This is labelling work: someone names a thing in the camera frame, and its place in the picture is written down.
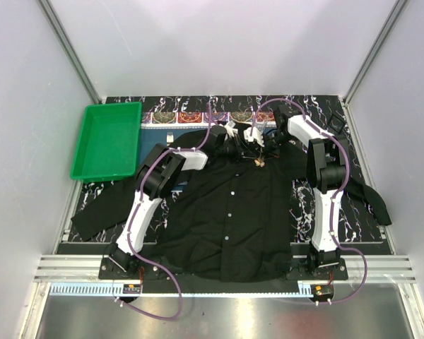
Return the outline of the gold brooch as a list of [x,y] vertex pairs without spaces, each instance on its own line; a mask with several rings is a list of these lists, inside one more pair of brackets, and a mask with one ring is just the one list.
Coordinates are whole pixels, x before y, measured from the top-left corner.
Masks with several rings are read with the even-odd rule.
[[265,154],[263,150],[260,150],[257,156],[254,159],[254,163],[257,167],[264,167],[265,166]]

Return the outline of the black button shirt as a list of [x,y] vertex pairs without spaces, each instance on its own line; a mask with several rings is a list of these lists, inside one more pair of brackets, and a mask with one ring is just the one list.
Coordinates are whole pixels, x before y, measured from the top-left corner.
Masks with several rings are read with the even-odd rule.
[[264,166],[214,150],[203,169],[179,176],[184,188],[158,229],[153,255],[226,283],[281,277],[292,261],[293,182],[306,173],[307,156],[291,143]]

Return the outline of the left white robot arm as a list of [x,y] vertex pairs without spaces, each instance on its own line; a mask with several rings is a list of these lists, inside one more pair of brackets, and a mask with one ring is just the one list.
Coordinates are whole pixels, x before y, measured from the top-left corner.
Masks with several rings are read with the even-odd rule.
[[214,155],[242,157],[246,148],[256,151],[263,147],[262,131],[249,124],[238,126],[232,122],[184,133],[170,145],[154,145],[137,169],[134,202],[124,231],[110,250],[114,272],[125,280],[138,273],[135,255],[143,248],[153,214],[180,183],[182,173],[202,170]]

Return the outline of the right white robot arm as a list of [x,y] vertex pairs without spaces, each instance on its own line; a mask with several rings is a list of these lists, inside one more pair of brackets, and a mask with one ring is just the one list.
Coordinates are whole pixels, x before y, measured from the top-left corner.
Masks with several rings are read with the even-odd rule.
[[307,146],[306,177],[315,200],[314,232],[307,255],[307,272],[322,280],[339,267],[341,250],[336,235],[339,209],[347,184],[348,146],[299,111],[280,105],[273,113],[276,131],[266,145],[280,145],[290,138]]

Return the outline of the black brooch box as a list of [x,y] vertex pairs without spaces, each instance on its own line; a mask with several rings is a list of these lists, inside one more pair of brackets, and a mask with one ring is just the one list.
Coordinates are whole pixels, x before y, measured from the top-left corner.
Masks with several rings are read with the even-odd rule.
[[345,119],[337,114],[332,114],[327,121],[328,130],[332,131],[335,135],[341,135],[345,127]]

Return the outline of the clear drinking glass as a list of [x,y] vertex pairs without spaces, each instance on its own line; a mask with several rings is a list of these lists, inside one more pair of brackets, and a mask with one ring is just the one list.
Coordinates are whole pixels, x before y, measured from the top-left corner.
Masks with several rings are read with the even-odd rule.
[[266,129],[267,123],[268,123],[268,118],[264,112],[258,113],[256,117],[254,118],[254,127],[261,133],[263,133],[264,130]]

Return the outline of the silver fork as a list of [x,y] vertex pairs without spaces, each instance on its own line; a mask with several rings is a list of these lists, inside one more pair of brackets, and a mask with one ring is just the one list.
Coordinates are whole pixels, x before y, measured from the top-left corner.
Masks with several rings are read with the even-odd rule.
[[166,141],[168,143],[172,143],[174,141],[174,136],[173,136],[172,132],[167,133]]

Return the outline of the blue patterned placemat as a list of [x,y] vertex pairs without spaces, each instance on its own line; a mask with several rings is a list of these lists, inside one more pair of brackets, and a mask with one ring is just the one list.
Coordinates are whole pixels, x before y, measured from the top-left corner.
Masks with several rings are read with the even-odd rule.
[[[141,164],[147,158],[148,154],[153,149],[153,146],[157,143],[166,142],[165,137],[168,132],[172,132],[174,138],[178,138],[181,141],[182,136],[187,135],[191,132],[192,137],[198,142],[202,142],[204,139],[204,129],[208,125],[208,113],[200,112],[160,112],[147,114],[151,120],[147,120],[140,132],[140,153],[139,161]],[[214,169],[221,165],[253,165],[253,159],[242,159],[234,161],[228,157],[222,156],[220,151],[216,151],[213,155],[208,158],[206,169]]]

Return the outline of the green plastic tray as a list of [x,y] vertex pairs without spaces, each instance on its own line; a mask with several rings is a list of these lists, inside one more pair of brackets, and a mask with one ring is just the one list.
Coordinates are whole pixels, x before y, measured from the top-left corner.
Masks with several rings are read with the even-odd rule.
[[139,157],[141,120],[140,102],[87,106],[70,178],[110,182],[133,176]]

